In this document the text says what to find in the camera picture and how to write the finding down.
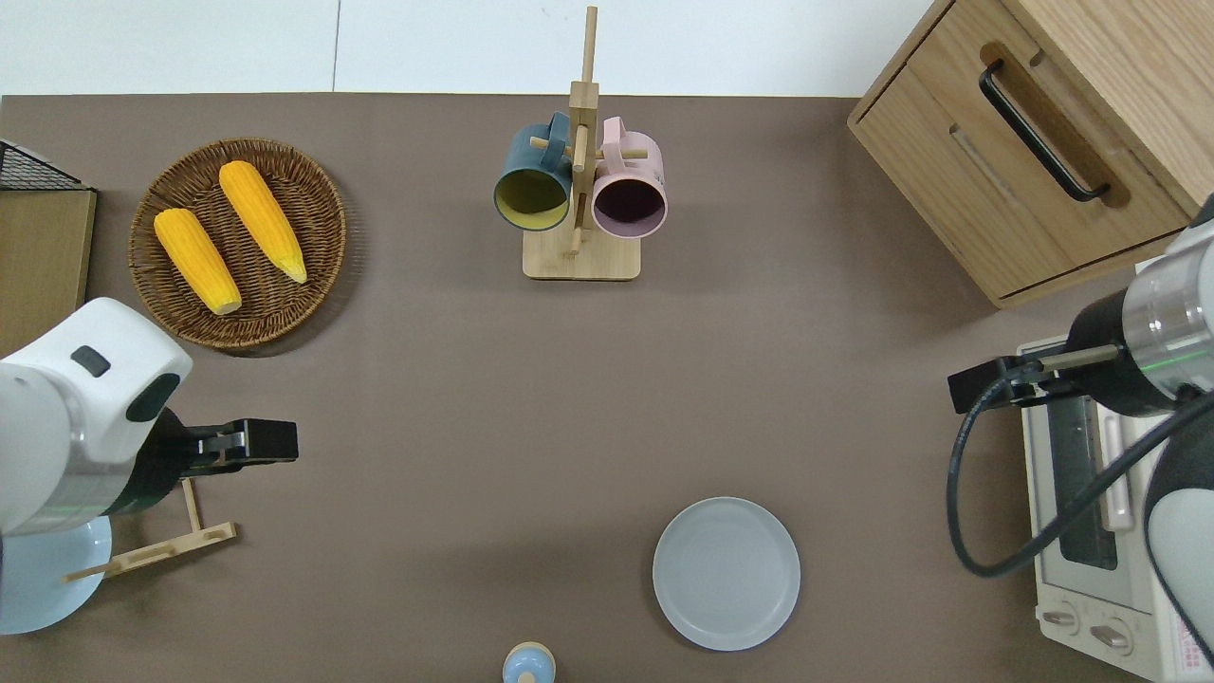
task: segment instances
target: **yellow corn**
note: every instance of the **yellow corn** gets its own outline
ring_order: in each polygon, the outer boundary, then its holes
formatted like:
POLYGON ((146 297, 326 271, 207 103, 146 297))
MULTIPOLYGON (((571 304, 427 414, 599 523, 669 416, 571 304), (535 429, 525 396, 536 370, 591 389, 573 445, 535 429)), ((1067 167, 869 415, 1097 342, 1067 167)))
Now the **yellow corn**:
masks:
POLYGON ((295 281, 307 281, 304 252, 291 223, 257 169, 249 161, 228 161, 220 166, 220 187, 270 262, 295 281))
POLYGON ((240 291, 232 273, 189 209, 163 210, 153 224, 172 264, 211 312, 222 315, 240 307, 240 291))

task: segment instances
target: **drawer handle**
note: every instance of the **drawer handle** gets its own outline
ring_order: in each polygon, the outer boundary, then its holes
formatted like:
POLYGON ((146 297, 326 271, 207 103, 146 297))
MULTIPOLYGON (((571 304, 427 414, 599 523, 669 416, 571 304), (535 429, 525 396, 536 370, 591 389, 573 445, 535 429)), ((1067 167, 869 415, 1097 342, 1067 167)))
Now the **drawer handle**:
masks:
POLYGON ((982 90, 982 95, 986 96, 994 110, 999 112, 1003 120, 1008 121, 1011 130, 1020 137, 1020 141, 1028 147, 1028 150, 1037 156, 1037 160, 1045 166, 1054 181, 1059 183, 1060 187, 1076 201, 1090 201, 1096 197, 1100 197, 1105 192, 1108 192, 1108 183, 1104 183, 1095 189, 1088 189, 1079 184, 1079 181, 1071 175, 1062 161, 1059 160, 1054 150, 1050 149, 1042 136, 1037 135, 1033 126, 1028 125, 1025 116, 1016 110, 1008 97, 999 90, 999 86, 994 82, 994 73, 1003 67, 1003 59, 995 59, 985 72, 982 72, 982 78, 978 79, 978 89, 982 90))

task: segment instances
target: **wicker basket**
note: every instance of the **wicker basket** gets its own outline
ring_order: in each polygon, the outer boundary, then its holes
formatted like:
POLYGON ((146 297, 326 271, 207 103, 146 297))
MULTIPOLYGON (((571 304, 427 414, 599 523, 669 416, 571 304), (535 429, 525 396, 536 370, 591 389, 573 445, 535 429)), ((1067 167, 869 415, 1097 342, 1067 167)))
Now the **wicker basket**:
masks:
POLYGON ((287 334, 312 314, 333 289, 346 252, 346 211, 333 181, 297 149, 261 138, 221 140, 191 152, 152 183, 131 224, 129 261, 144 304, 174 334, 212 349, 248 349, 287 334), (261 171, 287 214, 307 266, 300 284, 261 252, 220 188, 220 166, 243 159, 261 171), (155 237, 164 209, 194 211, 210 234, 243 300, 237 311, 212 313, 155 237))

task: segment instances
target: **brown table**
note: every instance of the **brown table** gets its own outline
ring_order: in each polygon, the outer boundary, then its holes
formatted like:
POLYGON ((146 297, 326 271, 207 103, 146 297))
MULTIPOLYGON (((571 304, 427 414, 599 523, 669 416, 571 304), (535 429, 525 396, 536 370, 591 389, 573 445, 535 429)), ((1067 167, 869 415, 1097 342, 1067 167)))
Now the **brown table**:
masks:
MULTIPOLYGON (((4 99, 0 135, 101 190, 90 297, 141 306, 136 204, 222 137, 316 158, 353 247, 262 358, 187 346, 187 423, 299 423, 299 462, 198 484, 242 537, 0 639, 2 678, 492 682, 538 639, 568 683, 1133 679, 1038 632, 1031 571, 965 574, 943 518, 944 377, 1065 332, 1128 273, 995 312, 847 133, 853 101, 603 97, 662 144, 670 218, 635 281, 529 280, 492 186, 563 99, 4 99), (783 631, 733 654, 683 641, 651 585, 665 524, 719 495, 775 513, 804 570, 783 631)), ((1027 535, 1019 429, 992 415, 970 453, 988 558, 1027 535)), ((115 519, 115 552, 186 529, 175 495, 115 519)))

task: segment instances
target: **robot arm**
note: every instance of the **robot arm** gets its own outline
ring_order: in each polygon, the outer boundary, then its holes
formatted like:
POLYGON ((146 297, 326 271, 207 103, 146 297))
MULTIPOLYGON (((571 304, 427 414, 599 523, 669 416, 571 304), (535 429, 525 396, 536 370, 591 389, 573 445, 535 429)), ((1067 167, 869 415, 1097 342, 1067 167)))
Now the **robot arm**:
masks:
POLYGON ((290 422, 182 426, 165 403, 192 366, 113 298, 0 362, 0 537, 144 510, 183 477, 297 457, 290 422))
POLYGON ((1085 307, 1054 357, 1004 357, 949 377, 958 412, 966 412, 949 467, 949 533, 971 571, 998 576, 1027 565, 1117 476, 1169 438, 1145 501, 1145 537, 1161 585, 1214 661, 1214 195, 1164 255, 1122 291, 1085 307), (974 419, 986 408, 1027 408, 1089 395, 1135 417, 1175 411, 1127 450, 1101 478, 1066 506, 1021 552, 978 565, 960 541, 955 514, 960 454, 974 419), (1148 439, 1155 440, 1151 448, 1148 439))

